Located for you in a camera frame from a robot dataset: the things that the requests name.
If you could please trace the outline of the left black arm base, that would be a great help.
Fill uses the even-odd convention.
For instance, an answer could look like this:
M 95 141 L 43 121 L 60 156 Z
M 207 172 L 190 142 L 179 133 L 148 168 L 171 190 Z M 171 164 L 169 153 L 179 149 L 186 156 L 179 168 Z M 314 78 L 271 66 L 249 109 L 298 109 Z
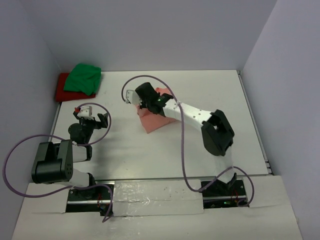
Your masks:
M 88 190 L 71 189 L 68 192 L 66 213 L 99 213 L 105 216 L 111 200 L 110 190 L 98 186 Z

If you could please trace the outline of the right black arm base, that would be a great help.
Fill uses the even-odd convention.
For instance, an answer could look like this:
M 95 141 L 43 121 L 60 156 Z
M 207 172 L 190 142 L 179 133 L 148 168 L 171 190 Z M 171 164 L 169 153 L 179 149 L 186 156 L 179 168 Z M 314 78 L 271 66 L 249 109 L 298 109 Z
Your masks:
M 217 180 L 201 193 L 204 209 L 236 208 L 247 205 L 247 194 L 241 179 L 237 179 L 229 189 Z

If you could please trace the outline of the salmon pink t-shirt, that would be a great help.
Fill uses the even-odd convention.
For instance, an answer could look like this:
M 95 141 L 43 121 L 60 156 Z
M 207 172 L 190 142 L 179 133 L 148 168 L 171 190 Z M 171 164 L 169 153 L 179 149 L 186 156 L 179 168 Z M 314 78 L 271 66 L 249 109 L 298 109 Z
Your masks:
M 137 115 L 139 116 L 141 125 L 145 129 L 146 133 L 149 134 L 165 125 L 176 122 L 177 120 L 170 117 L 164 117 L 160 114 L 154 114 L 147 108 L 140 108 L 136 105 Z

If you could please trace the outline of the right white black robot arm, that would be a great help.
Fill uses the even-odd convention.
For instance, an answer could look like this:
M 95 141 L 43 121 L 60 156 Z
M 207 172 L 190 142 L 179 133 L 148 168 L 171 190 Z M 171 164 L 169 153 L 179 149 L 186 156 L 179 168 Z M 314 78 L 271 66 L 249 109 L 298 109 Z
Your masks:
M 135 90 L 127 90 L 125 99 L 137 107 L 141 124 L 147 133 L 172 121 L 180 121 L 182 127 L 188 125 L 199 131 L 205 150 L 217 157 L 215 166 L 218 172 L 223 168 L 230 169 L 230 173 L 224 173 L 218 178 L 218 192 L 227 196 L 234 191 L 232 180 L 235 173 L 230 148 L 235 133 L 223 111 L 208 111 L 185 104 L 175 99 L 168 88 L 154 89 L 149 82 Z

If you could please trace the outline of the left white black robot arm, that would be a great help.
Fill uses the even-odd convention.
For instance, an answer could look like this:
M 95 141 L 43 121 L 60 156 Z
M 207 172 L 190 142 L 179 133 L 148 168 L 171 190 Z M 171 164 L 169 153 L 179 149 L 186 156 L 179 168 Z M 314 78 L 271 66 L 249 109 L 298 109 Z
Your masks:
M 79 192 L 86 199 L 93 199 L 98 193 L 96 181 L 91 173 L 74 168 L 73 143 L 85 148 L 85 160 L 92 158 L 92 146 L 89 141 L 94 130 L 108 128 L 108 115 L 99 113 L 96 120 L 90 114 L 78 116 L 73 113 L 78 123 L 68 128 L 70 139 L 59 143 L 42 142 L 39 144 L 31 170 L 31 178 L 36 184 L 61 184 L 80 188 Z

